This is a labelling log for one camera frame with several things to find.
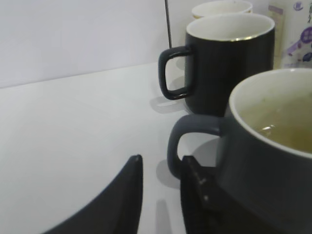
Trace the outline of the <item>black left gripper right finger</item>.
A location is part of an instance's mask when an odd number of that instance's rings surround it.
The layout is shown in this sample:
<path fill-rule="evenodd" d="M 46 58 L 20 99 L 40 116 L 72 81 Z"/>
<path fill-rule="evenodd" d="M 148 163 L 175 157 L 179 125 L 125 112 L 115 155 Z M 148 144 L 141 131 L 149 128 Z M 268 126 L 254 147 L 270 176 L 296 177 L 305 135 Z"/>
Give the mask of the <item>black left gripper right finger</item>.
<path fill-rule="evenodd" d="M 233 234 L 226 212 L 230 199 L 215 181 L 216 168 L 201 166 L 194 156 L 181 162 L 180 200 L 186 233 Z"/>

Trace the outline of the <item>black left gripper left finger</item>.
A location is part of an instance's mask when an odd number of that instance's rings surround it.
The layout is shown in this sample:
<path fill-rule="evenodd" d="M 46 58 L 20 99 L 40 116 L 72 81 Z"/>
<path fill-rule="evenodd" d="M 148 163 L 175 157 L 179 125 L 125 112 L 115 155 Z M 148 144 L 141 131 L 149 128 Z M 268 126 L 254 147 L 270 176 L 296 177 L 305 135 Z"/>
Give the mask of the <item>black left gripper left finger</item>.
<path fill-rule="evenodd" d="M 143 200 L 143 160 L 131 156 L 111 183 L 47 234 L 136 234 Z"/>

